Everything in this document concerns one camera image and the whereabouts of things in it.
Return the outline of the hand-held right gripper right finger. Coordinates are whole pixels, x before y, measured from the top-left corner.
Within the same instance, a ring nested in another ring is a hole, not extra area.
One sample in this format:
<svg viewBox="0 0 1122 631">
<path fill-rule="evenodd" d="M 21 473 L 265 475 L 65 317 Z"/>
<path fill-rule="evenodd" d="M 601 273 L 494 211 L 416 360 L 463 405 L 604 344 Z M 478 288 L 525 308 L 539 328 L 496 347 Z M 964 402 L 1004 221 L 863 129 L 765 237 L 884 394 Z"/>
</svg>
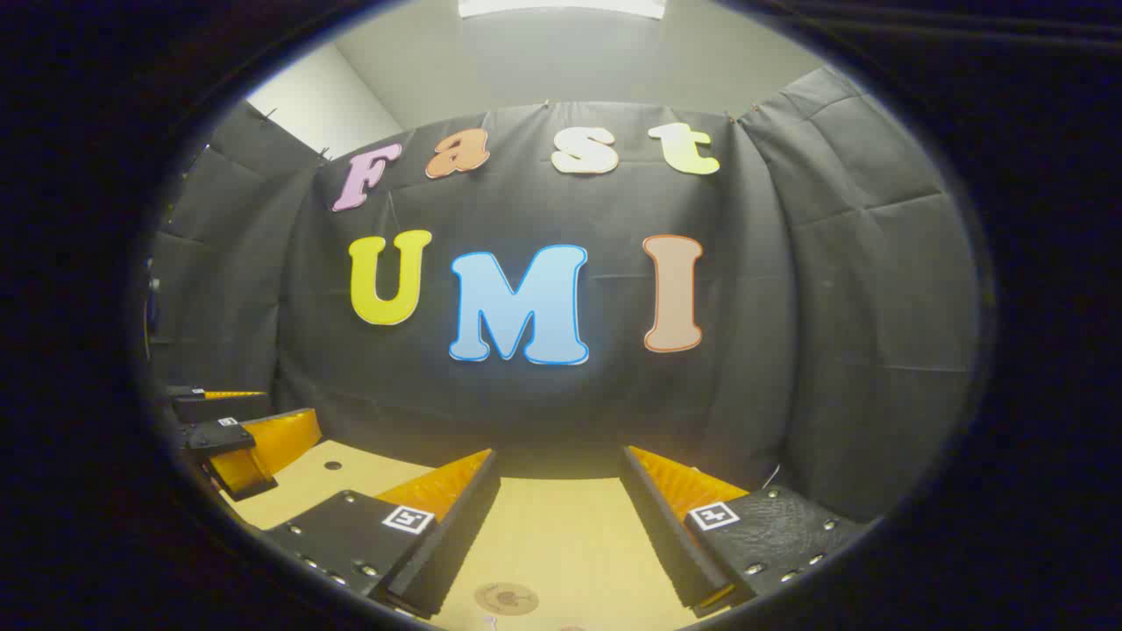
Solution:
<svg viewBox="0 0 1122 631">
<path fill-rule="evenodd" d="M 809 578 L 867 530 L 773 481 L 744 490 L 636 446 L 620 458 L 657 563 L 698 618 Z"/>
</svg>

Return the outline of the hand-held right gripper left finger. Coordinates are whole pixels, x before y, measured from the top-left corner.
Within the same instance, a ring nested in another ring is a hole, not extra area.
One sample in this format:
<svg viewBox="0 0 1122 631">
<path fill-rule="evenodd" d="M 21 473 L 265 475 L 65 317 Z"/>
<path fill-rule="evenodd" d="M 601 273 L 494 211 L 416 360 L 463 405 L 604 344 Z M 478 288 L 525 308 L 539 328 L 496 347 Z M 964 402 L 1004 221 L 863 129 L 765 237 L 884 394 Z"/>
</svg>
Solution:
<svg viewBox="0 0 1122 631">
<path fill-rule="evenodd" d="M 264 536 L 360 598 L 429 619 L 500 490 L 496 459 L 484 449 L 376 496 L 342 490 Z"/>
</svg>

